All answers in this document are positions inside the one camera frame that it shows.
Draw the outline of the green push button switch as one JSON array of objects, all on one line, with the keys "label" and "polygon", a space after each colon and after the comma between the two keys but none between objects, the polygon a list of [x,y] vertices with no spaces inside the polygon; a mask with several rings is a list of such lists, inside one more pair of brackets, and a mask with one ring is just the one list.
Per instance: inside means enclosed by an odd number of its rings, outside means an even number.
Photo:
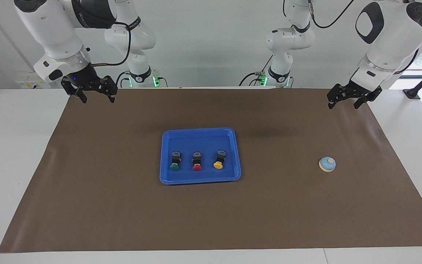
[{"label": "green push button switch", "polygon": [[180,170],[180,163],[181,163],[181,153],[179,151],[173,151],[171,154],[171,164],[169,168],[172,171],[178,171]]}]

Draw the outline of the yellow push button switch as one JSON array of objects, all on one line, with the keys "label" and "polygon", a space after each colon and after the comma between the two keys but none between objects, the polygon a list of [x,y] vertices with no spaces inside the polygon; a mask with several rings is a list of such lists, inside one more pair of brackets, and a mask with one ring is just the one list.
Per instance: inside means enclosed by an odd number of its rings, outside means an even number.
[{"label": "yellow push button switch", "polygon": [[224,163],[226,161],[227,152],[225,150],[219,149],[216,153],[216,160],[213,164],[213,167],[216,169],[223,169]]}]

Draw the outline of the light blue desk bell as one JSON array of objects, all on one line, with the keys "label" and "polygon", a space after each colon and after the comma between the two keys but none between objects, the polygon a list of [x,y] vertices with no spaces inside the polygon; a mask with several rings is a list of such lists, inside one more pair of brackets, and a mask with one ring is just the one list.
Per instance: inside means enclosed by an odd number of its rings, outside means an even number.
[{"label": "light blue desk bell", "polygon": [[324,172],[333,172],[336,168],[336,162],[333,157],[323,157],[319,160],[319,167]]}]

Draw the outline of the blue plastic tray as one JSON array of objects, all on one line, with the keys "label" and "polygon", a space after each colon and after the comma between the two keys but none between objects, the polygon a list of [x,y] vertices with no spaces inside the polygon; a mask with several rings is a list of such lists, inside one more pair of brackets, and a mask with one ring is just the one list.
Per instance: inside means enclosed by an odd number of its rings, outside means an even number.
[{"label": "blue plastic tray", "polygon": [[[223,169],[213,164],[219,149],[227,152]],[[171,154],[181,153],[180,170],[172,171]],[[202,170],[192,170],[192,154],[199,151]],[[169,130],[162,136],[159,180],[165,185],[235,182],[241,178],[236,134],[231,128]]]}]

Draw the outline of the brown table mat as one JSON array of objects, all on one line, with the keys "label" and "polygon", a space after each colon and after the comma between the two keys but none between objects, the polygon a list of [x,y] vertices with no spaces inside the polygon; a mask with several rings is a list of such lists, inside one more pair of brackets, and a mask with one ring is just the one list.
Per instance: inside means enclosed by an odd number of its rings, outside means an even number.
[{"label": "brown table mat", "polygon": [[[323,89],[86,95],[68,100],[0,253],[422,246],[422,198],[367,105],[330,110]],[[163,133],[217,127],[236,132],[241,178],[162,184]]]}]

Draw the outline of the white wall outlet box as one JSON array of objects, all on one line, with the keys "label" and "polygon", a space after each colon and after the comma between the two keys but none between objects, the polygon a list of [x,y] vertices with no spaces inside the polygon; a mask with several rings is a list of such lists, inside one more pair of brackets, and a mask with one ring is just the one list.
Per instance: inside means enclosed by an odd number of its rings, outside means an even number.
[{"label": "white wall outlet box", "polygon": [[16,83],[21,89],[52,89],[53,87],[35,72],[16,72]]}]

